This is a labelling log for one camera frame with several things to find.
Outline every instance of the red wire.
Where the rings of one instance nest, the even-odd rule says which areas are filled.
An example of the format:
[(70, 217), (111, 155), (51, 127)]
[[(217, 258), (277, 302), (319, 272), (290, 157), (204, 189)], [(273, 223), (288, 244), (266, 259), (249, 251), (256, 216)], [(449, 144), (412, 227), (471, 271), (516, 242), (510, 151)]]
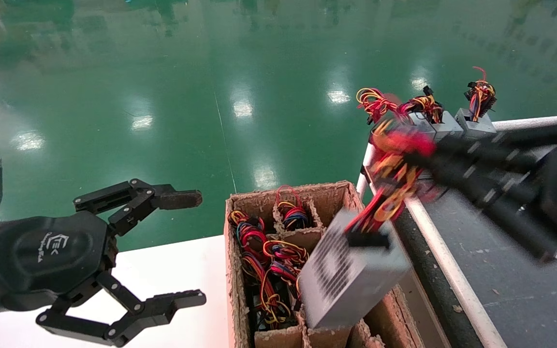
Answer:
[(473, 66), (473, 68), (482, 71), (482, 73), (483, 73), (483, 81), (487, 81), (487, 73), (484, 71), (483, 68), (480, 68), (479, 66)]
[(290, 187), (289, 185), (283, 185), (283, 186), (281, 186), (280, 188), (277, 189), (277, 204), (281, 202), (280, 192), (284, 188), (289, 189), (292, 192), (292, 194), (294, 196), (296, 196), (296, 202), (298, 203), (297, 206), (302, 207), (302, 201), (300, 200), (300, 196), (298, 196), (298, 193), (296, 192), (296, 190), (294, 190), (293, 187)]

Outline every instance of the green epoxy floor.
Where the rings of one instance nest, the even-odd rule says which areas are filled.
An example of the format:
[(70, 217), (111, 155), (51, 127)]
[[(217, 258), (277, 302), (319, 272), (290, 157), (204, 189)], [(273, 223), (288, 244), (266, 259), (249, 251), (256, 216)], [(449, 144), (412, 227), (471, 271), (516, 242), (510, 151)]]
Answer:
[(234, 192), (357, 179), (361, 87), (557, 115), (556, 0), (0, 0), (0, 219), (133, 177), (199, 189), (122, 250), (222, 233)]

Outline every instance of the silver power supply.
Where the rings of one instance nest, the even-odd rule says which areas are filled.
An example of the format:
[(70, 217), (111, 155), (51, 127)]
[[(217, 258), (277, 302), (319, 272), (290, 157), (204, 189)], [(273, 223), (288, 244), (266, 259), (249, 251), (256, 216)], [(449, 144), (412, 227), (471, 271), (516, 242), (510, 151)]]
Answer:
[(410, 269), (410, 262), (385, 223), (391, 247), (350, 247), (345, 227), (357, 212), (343, 208), (303, 267), (299, 286), (310, 328), (352, 326)]

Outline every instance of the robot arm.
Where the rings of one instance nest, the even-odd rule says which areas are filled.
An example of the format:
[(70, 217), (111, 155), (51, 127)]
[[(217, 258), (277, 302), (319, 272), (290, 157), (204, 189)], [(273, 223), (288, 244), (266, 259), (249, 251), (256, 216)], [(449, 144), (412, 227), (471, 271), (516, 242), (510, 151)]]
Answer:
[[(550, 145), (542, 159), (535, 156)], [(461, 192), (536, 259), (557, 260), (557, 126), (478, 140), (448, 136), (432, 154), (411, 151), (404, 159)]]
[[(171, 185), (133, 179), (73, 203), (77, 213), (72, 216), (0, 222), (0, 311), (52, 305), (36, 319), (47, 331), (121, 347), (145, 328), (168, 324), (177, 310), (205, 304), (199, 290), (141, 301), (111, 275), (117, 236), (155, 209), (196, 207), (199, 191), (175, 191)], [(96, 216), (115, 208), (108, 222)], [(102, 289), (126, 308), (120, 320), (106, 324), (66, 315)]]

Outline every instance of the power supply vent grille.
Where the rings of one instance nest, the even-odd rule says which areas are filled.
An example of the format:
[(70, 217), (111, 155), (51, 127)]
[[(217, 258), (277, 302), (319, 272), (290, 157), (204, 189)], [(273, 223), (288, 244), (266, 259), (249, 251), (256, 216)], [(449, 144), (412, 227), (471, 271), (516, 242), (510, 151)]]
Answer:
[(323, 301), (330, 305), (349, 283), (352, 266), (351, 258), (347, 257), (349, 245), (341, 231), (328, 228), (316, 251), (318, 257), (312, 266)]

